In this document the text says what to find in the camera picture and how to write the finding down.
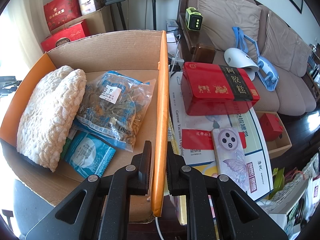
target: beige pillow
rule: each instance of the beige pillow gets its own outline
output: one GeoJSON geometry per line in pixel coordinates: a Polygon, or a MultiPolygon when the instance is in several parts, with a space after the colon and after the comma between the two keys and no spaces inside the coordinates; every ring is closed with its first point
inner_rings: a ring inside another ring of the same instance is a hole
{"type": "MultiPolygon", "coordinates": [[[[202,28],[206,30],[218,50],[235,47],[232,27],[240,27],[244,34],[258,39],[261,8],[246,0],[198,0],[198,10],[203,15],[202,28]]],[[[246,40],[248,55],[257,62],[255,46],[246,40]]]]}
{"type": "Polygon", "coordinates": [[[270,11],[266,26],[266,44],[261,53],[273,65],[289,71],[298,35],[270,11]]]}
{"type": "Polygon", "coordinates": [[[307,71],[308,58],[311,52],[312,50],[308,44],[298,36],[290,67],[290,72],[292,74],[295,74],[298,77],[305,75],[307,71]]]}
{"type": "Polygon", "coordinates": [[[33,90],[20,119],[17,151],[55,171],[85,84],[84,71],[69,66],[44,76],[33,90]]]}

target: plastic bag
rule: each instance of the plastic bag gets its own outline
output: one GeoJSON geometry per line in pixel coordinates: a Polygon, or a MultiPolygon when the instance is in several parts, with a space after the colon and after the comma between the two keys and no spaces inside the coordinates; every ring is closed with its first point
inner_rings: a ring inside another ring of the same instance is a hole
{"type": "Polygon", "coordinates": [[[142,83],[115,71],[87,82],[76,124],[132,152],[156,80],[142,83]]]}
{"type": "Polygon", "coordinates": [[[116,150],[87,132],[71,128],[69,134],[73,139],[65,144],[63,159],[84,178],[101,177],[116,150]]]}

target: portable radio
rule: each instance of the portable radio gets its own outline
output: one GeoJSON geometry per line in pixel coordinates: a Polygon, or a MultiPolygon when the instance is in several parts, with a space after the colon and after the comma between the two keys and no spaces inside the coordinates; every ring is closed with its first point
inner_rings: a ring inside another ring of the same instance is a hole
{"type": "Polygon", "coordinates": [[[186,10],[186,24],[189,30],[199,31],[202,24],[202,15],[196,8],[189,7],[186,10]]]}

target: metal screw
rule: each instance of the metal screw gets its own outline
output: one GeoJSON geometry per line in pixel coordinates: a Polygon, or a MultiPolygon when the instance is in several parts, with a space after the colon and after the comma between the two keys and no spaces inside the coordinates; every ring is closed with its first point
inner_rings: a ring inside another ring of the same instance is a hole
{"type": "Polygon", "coordinates": [[[130,164],[130,165],[126,166],[125,169],[126,169],[127,171],[134,171],[134,170],[136,169],[136,166],[130,164]]]}
{"type": "Polygon", "coordinates": [[[222,175],[219,176],[219,179],[221,181],[223,181],[223,182],[226,182],[226,181],[229,180],[229,177],[227,175],[225,175],[225,174],[222,174],[222,175]]]}
{"type": "Polygon", "coordinates": [[[182,171],[185,171],[185,172],[191,171],[191,167],[188,165],[182,166],[181,169],[182,169],[182,171]]]}
{"type": "Polygon", "coordinates": [[[90,181],[90,182],[95,182],[95,181],[97,181],[97,179],[98,179],[97,175],[90,175],[88,177],[88,181],[90,181]]]}

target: wall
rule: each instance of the wall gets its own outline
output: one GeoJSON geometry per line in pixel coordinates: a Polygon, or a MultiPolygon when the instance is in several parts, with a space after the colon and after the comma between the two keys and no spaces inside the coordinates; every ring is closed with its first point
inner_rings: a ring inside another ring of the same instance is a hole
{"type": "MultiPolygon", "coordinates": [[[[179,0],[156,0],[157,29],[165,30],[166,19],[176,19],[179,0]]],[[[128,22],[128,1],[122,2],[122,10],[126,23],[128,22]]],[[[113,11],[116,18],[118,30],[122,30],[122,25],[118,13],[118,8],[114,4],[113,11]]],[[[146,0],[129,0],[129,27],[128,29],[144,29],[146,11],[146,0]]],[[[148,0],[146,29],[153,29],[152,1],[148,0]]]]}
{"type": "Polygon", "coordinates": [[[320,39],[320,27],[306,3],[302,14],[289,0],[257,0],[279,15],[307,44],[316,44],[320,39]]]}

